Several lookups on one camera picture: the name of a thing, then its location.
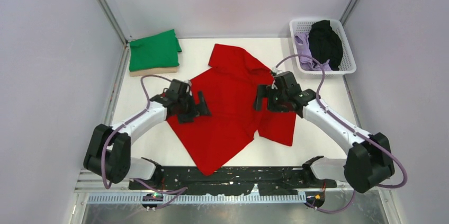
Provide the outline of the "red t-shirt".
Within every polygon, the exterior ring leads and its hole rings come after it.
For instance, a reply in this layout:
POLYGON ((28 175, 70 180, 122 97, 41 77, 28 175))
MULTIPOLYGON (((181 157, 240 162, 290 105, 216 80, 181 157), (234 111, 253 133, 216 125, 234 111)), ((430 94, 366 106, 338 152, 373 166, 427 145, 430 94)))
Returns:
POLYGON ((168 124, 200 172, 209 176, 254 140, 254 134, 282 145, 293 144, 295 113, 270 112, 266 101, 254 109, 259 85, 273 82, 271 71, 245 49, 215 44, 209 69, 191 79, 192 92, 202 92, 210 116, 168 124))

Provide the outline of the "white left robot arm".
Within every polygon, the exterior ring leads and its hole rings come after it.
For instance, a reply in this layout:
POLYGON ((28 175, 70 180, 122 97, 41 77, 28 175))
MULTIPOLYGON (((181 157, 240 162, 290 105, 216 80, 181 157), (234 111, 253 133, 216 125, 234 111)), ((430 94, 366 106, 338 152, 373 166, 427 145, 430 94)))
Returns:
POLYGON ((198 100, 194 100, 189 81, 172 79, 162 93, 153 97, 147 91, 144 94, 147 103, 141 111, 113 126, 99 124, 93 130, 83 166, 99 175, 106 189, 124 179, 142 181, 150 189, 158 188, 164 173, 161 165, 148 158, 132 157, 133 144, 169 118, 175 117, 185 124, 211 115, 202 91, 198 91, 198 100))

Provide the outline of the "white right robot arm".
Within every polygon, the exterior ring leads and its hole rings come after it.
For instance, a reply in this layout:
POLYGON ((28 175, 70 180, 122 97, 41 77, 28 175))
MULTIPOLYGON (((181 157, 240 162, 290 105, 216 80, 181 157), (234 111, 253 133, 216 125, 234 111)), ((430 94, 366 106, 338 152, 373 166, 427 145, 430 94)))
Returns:
POLYGON ((317 156, 305 162, 302 180, 316 187, 329 179, 348 183, 356 192, 365 193, 395 173, 388 138, 369 133, 348 122, 311 90, 302 90, 290 71, 274 75, 270 85, 259 85, 254 108, 271 112, 294 112, 329 136, 344 151, 346 158, 317 156))

